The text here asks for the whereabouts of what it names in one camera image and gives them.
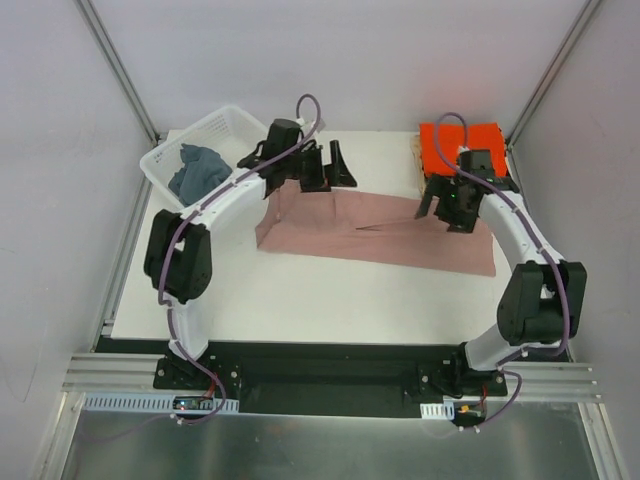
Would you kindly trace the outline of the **pink t shirt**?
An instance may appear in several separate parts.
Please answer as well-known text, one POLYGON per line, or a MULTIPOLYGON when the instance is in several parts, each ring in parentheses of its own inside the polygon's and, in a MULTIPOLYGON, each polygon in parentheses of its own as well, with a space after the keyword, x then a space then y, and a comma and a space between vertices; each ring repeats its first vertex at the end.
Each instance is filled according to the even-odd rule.
POLYGON ((255 228, 269 253, 357 260, 470 274, 496 275, 493 237, 477 222, 456 233, 435 214, 414 217, 420 202, 348 190, 304 193, 288 181, 269 196, 255 228))

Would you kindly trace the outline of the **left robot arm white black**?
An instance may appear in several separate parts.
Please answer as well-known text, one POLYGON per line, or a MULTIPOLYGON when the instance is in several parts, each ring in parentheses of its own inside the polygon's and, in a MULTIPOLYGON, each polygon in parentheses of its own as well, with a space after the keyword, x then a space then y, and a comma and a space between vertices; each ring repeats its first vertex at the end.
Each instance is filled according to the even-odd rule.
POLYGON ((202 388, 211 377, 212 367, 202 358, 209 340, 197 299, 213 278, 213 233, 287 180, 298 182, 304 193, 355 187, 337 140, 329 142, 329 154, 325 165, 322 146, 299 121, 276 119, 220 186, 180 212, 164 209, 155 215, 143 271, 167 312, 169 350, 181 359, 176 375, 188 388, 202 388))

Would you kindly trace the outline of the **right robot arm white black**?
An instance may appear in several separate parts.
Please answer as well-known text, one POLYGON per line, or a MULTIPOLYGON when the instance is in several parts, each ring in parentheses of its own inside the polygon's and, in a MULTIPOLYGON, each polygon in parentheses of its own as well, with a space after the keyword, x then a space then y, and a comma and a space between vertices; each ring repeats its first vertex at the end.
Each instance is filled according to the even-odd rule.
POLYGON ((434 214, 449 231, 464 234, 483 222, 511 269, 495 324, 422 378, 438 393, 460 398, 481 393, 500 378, 501 367, 531 352, 561 355, 578 330, 587 272, 546 241, 515 183, 496 175, 489 151, 462 147, 452 166, 452 176, 427 179, 415 216, 434 214))

